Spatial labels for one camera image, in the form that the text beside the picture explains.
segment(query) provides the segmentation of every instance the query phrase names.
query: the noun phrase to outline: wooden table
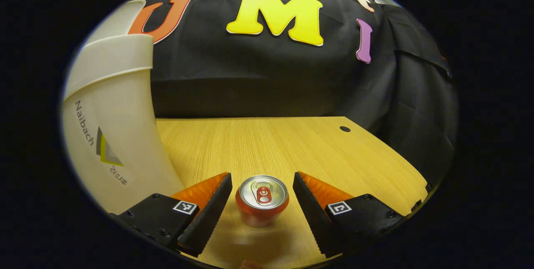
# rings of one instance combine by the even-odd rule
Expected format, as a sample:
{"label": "wooden table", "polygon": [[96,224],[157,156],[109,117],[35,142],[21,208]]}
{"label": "wooden table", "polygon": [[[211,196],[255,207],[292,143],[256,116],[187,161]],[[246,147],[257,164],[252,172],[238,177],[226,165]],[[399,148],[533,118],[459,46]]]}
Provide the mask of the wooden table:
{"label": "wooden table", "polygon": [[[237,269],[246,259],[266,269],[288,269],[327,260],[292,190],[296,171],[354,196],[372,194],[402,215],[427,195],[427,182],[414,167],[345,117],[157,119],[156,123],[184,186],[232,173],[232,194],[204,252],[195,258],[218,267]],[[257,174],[275,176],[289,191],[288,207],[270,227],[244,225],[235,204],[235,191]]]}

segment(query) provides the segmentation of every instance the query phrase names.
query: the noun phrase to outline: can lid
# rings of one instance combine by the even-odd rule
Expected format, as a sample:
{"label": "can lid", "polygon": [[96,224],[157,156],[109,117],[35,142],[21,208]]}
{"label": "can lid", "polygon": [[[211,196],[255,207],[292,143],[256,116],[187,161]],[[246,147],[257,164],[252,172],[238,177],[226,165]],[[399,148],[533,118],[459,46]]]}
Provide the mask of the can lid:
{"label": "can lid", "polygon": [[243,182],[239,195],[248,206],[269,210],[281,206],[287,200],[287,189],[277,178],[257,175]]}

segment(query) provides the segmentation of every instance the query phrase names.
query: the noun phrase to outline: pull tab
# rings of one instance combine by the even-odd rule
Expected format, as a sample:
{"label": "pull tab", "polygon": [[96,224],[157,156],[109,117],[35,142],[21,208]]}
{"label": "pull tab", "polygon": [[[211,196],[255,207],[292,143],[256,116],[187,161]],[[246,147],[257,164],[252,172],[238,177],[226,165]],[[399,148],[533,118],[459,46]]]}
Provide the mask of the pull tab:
{"label": "pull tab", "polygon": [[271,190],[267,187],[259,187],[259,189],[256,190],[256,201],[259,204],[264,205],[271,203]]}

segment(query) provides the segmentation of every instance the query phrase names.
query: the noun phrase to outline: soda can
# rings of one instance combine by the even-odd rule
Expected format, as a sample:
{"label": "soda can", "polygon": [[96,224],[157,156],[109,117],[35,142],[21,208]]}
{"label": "soda can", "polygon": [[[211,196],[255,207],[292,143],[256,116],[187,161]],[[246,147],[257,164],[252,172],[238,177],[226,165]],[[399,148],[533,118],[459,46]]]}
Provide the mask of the soda can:
{"label": "soda can", "polygon": [[269,175],[252,176],[235,192],[242,221],[249,226],[271,225],[290,201],[283,182]]}

